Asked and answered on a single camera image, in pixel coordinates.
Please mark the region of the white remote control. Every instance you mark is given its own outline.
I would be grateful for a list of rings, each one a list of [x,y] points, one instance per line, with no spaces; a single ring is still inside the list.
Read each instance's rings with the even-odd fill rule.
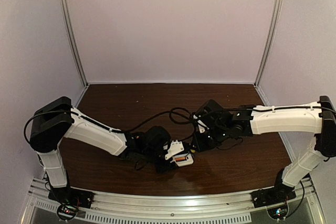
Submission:
[[[172,163],[175,163],[178,167],[192,165],[194,163],[193,155],[181,154],[173,156]]]

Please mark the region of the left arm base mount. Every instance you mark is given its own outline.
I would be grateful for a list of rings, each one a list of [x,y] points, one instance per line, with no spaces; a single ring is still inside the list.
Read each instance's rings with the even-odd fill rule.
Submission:
[[[60,204],[69,204],[75,207],[90,208],[94,193],[91,191],[74,188],[51,188],[48,198]]]

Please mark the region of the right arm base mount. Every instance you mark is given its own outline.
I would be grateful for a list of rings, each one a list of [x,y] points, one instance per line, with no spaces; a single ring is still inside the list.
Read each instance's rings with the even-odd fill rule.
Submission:
[[[251,192],[250,195],[255,208],[270,206],[296,198],[294,189],[288,186],[259,189]]]

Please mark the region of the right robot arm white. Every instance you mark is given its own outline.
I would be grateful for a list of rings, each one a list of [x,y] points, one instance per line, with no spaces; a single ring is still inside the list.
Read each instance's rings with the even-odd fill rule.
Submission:
[[[335,110],[325,95],[302,105],[244,105],[234,109],[223,108],[210,99],[193,115],[192,122],[196,132],[191,146],[197,152],[220,147],[229,139],[265,133],[313,134],[307,150],[278,173],[275,187],[282,190],[293,189],[325,158],[335,157]]]

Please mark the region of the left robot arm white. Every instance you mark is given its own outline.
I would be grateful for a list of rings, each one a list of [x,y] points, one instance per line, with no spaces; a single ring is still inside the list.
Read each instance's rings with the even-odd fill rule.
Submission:
[[[60,97],[37,110],[27,121],[30,135],[24,138],[36,151],[52,188],[69,184],[59,145],[71,138],[100,148],[113,156],[149,163],[171,162],[183,145],[172,142],[165,128],[154,126],[147,132],[130,133],[108,127],[72,106],[71,99]]]

